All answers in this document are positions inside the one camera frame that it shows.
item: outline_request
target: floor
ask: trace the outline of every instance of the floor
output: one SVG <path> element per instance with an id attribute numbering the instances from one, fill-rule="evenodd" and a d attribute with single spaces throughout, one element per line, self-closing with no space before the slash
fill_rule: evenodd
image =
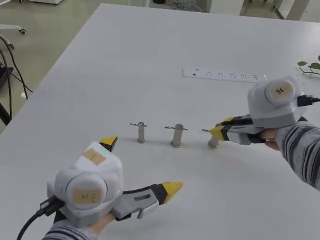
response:
<path id="1" fill-rule="evenodd" d="M 66 49 L 84 23 L 102 3 L 127 5 L 128 0 L 64 0 L 58 5 L 32 3 L 18 0 L 0 6 L 0 23 L 21 25 L 27 30 L 22 36 L 17 30 L 1 33 L 14 44 L 13 54 L 27 86 L 35 90 L 59 56 Z M 272 7 L 272 0 L 245 0 L 242 16 L 278 18 Z M 23 106 L 21 83 L 12 79 L 13 116 Z M 9 110 L 8 85 L 0 89 L 0 102 Z M 5 128 L 0 123 L 0 133 Z"/>

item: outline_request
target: metal peg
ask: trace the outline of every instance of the metal peg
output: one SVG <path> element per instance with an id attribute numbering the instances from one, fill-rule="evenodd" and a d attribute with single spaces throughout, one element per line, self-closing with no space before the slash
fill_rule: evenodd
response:
<path id="1" fill-rule="evenodd" d="M 145 125 L 142 121 L 139 122 L 138 124 L 136 123 L 130 123 L 131 126 L 138 126 L 138 143 L 143 144 L 146 139 L 145 139 L 145 128 L 147 125 Z"/>
<path id="2" fill-rule="evenodd" d="M 185 128 L 182 124 L 177 124 L 175 126 L 165 126 L 165 129 L 174 129 L 173 133 L 173 140 L 171 141 L 171 145 L 174 148 L 180 148 L 181 146 L 181 139 L 182 139 L 182 133 L 184 130 L 188 130 L 188 128 Z"/>
<path id="3" fill-rule="evenodd" d="M 205 132 L 205 133 L 209 133 L 209 130 L 208 129 L 202 129 L 202 132 Z M 212 149 L 216 149 L 219 147 L 219 140 L 216 139 L 215 136 L 211 136 L 211 139 L 208 141 L 208 145 L 210 148 Z"/>

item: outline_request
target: electrical outlet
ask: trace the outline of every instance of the electrical outlet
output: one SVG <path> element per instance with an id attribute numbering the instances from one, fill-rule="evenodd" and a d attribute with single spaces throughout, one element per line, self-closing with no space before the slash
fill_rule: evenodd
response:
<path id="1" fill-rule="evenodd" d="M 185 78 L 212 79 L 243 83 L 258 83 L 267 80 L 266 75 L 262 74 L 245 74 L 233 71 L 205 70 L 200 68 L 183 68 L 182 76 Z"/>

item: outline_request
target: human hand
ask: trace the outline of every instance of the human hand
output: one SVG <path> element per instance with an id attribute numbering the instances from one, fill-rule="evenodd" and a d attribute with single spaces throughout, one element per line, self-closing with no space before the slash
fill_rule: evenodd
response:
<path id="1" fill-rule="evenodd" d="M 113 220 L 115 220 L 115 216 L 112 213 L 108 213 L 103 218 L 101 218 L 99 221 L 89 225 L 88 227 L 95 233 L 97 237 L 100 236 L 102 230 Z"/>
<path id="2" fill-rule="evenodd" d="M 278 144 L 276 142 L 277 133 L 278 133 L 278 129 L 267 129 L 260 134 L 260 137 L 266 140 L 264 144 L 267 147 L 276 151 L 280 151 Z"/>

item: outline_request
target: gray striped sweater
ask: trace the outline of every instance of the gray striped sweater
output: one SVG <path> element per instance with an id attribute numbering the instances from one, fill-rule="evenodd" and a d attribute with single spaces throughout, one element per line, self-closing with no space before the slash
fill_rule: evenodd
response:
<path id="1" fill-rule="evenodd" d="M 298 177 L 320 190 L 320 129 L 301 121 L 279 129 L 276 143 Z"/>
<path id="2" fill-rule="evenodd" d="M 278 130 L 276 142 L 282 156 L 299 178 L 320 190 L 320 129 L 309 122 Z M 88 227 L 74 227 L 68 220 L 55 223 L 42 240 L 98 240 Z"/>

